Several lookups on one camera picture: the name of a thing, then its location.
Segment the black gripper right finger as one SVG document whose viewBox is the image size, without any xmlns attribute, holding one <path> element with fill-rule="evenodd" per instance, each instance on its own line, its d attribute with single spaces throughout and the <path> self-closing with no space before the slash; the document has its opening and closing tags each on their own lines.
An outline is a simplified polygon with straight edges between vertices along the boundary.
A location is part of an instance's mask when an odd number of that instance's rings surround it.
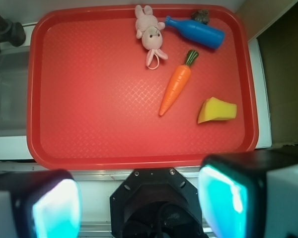
<svg viewBox="0 0 298 238">
<path fill-rule="evenodd" d="M 208 155 L 198 197 L 219 238 L 298 238 L 298 150 Z"/>
</svg>

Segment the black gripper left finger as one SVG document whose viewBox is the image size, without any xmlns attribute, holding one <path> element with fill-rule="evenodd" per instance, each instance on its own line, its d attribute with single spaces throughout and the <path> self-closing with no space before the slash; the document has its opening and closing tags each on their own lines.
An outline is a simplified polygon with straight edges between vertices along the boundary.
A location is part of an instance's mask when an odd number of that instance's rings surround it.
<svg viewBox="0 0 298 238">
<path fill-rule="evenodd" d="M 68 171 L 0 173 L 0 238 L 76 238 L 81 214 Z"/>
</svg>

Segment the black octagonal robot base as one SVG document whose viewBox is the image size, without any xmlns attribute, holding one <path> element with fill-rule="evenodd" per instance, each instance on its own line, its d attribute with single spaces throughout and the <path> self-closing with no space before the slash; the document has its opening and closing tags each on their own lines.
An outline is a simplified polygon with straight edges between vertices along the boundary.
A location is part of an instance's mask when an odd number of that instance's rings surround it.
<svg viewBox="0 0 298 238">
<path fill-rule="evenodd" d="M 206 238 L 197 188 L 174 168 L 134 170 L 110 196 L 115 238 Z"/>
</svg>

